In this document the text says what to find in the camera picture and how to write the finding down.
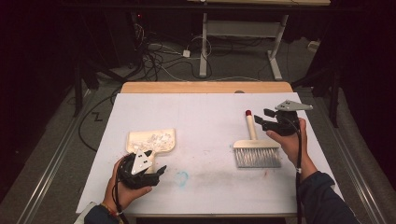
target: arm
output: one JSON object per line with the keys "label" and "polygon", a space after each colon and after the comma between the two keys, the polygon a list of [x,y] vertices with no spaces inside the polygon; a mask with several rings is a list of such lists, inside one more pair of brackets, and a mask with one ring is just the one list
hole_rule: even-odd
{"label": "arm", "polygon": [[[113,200],[113,187],[116,184],[117,169],[120,161],[117,161],[113,168],[113,175],[108,180],[105,198],[101,205],[96,205],[90,212],[85,216],[84,222],[89,224],[98,223],[119,223],[119,217],[117,214],[117,206]],[[119,190],[120,206],[123,209],[129,206],[129,204],[137,198],[149,193],[152,187],[143,187],[141,189],[128,189],[121,182],[117,182]]]}
{"label": "arm", "polygon": [[[332,190],[334,181],[318,171],[307,152],[306,122],[300,119],[302,137],[301,185],[298,194],[304,205],[307,223],[359,223],[347,204]],[[280,136],[273,131],[267,135],[277,141],[296,166],[298,156],[298,136]]]}

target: white dustpan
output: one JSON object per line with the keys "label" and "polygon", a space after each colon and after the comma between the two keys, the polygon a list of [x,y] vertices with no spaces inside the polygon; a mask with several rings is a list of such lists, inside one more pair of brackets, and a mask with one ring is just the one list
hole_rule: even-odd
{"label": "white dustpan", "polygon": [[146,171],[146,174],[155,173],[154,157],[158,153],[169,152],[175,147],[175,129],[156,130],[149,132],[130,132],[128,134],[126,150],[129,153],[137,153],[140,149],[143,152],[151,150],[148,159],[152,165]]}

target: blue stain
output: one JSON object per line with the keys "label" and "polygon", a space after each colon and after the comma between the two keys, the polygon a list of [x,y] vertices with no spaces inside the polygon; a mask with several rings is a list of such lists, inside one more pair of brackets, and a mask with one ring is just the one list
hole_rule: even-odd
{"label": "blue stain", "polygon": [[184,187],[186,186],[186,182],[189,179],[189,175],[182,171],[182,172],[177,172],[175,176],[175,182],[179,187]]}

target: dark jacket sleeve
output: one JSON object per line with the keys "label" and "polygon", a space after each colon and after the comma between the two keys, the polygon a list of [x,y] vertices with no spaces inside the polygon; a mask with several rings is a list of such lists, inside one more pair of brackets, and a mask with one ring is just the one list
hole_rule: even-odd
{"label": "dark jacket sleeve", "polygon": [[85,224],[117,224],[119,221],[111,216],[102,205],[96,205],[84,218]]}
{"label": "dark jacket sleeve", "polygon": [[332,189],[332,178],[319,171],[306,178],[298,188],[308,224],[359,223],[352,210]]}

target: brush bristles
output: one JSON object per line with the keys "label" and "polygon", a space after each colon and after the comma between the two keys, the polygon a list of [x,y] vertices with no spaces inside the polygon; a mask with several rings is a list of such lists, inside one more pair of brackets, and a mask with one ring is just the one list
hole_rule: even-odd
{"label": "brush bristles", "polygon": [[280,158],[277,147],[235,148],[237,166],[240,168],[279,168]]}

